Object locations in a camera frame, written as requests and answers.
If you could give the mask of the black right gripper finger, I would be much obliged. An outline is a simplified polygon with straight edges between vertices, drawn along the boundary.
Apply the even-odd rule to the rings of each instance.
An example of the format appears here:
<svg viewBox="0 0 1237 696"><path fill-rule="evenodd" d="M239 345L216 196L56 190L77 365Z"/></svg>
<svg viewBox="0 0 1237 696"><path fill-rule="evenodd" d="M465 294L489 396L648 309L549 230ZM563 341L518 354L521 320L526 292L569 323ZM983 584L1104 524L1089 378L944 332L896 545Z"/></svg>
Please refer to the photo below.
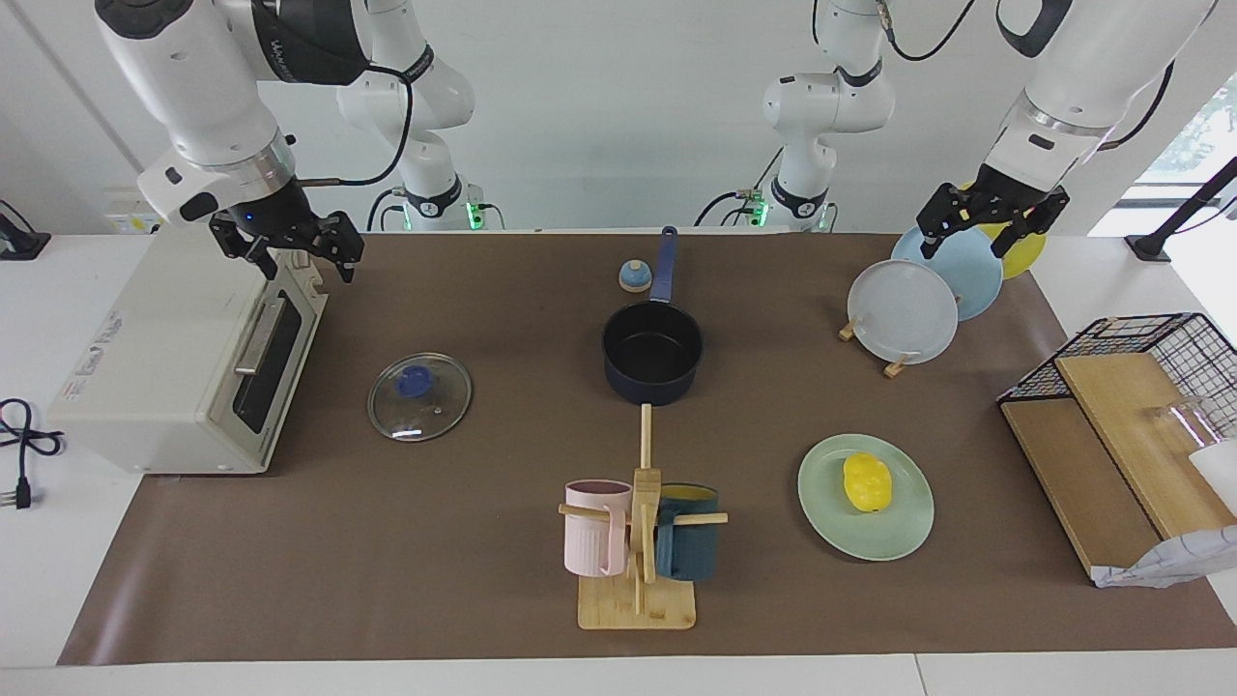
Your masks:
<svg viewBox="0 0 1237 696"><path fill-rule="evenodd" d="M263 239L247 239L231 218L212 218L212 235L229 260L244 260L256 266L266 281L275 281L278 266Z"/></svg>
<svg viewBox="0 0 1237 696"><path fill-rule="evenodd" d="M346 213L332 213L302 224L306 251L333 265L344 283L353 283L362 260L365 239Z"/></svg>

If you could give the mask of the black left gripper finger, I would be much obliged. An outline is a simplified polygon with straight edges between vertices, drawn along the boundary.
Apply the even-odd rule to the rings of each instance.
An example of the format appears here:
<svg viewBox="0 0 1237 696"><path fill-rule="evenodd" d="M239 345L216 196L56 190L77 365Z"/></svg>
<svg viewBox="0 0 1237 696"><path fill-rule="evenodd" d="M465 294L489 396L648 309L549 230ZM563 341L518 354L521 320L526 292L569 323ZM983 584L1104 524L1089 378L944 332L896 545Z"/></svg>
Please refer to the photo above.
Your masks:
<svg viewBox="0 0 1237 696"><path fill-rule="evenodd" d="M918 229L923 235L920 251L924 260L933 260L950 235L976 225L971 211L974 198L972 190L967 187L936 187L918 215Z"/></svg>
<svg viewBox="0 0 1237 696"><path fill-rule="evenodd" d="M1047 247L1049 229L1068 204L1066 192L1051 192L1044 202L1009 223L1002 230L1002 260L1038 260Z"/></svg>

